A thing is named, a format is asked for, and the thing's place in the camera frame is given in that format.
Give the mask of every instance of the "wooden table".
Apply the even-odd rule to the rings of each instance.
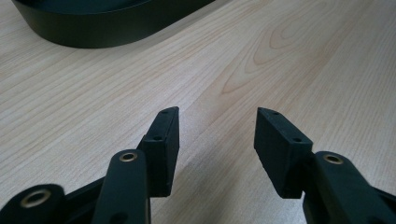
[[[253,149],[258,106],[396,194],[396,1],[218,0],[133,44],[71,49],[1,0],[0,206],[103,176],[173,105],[174,188],[151,200],[153,223],[305,223]]]

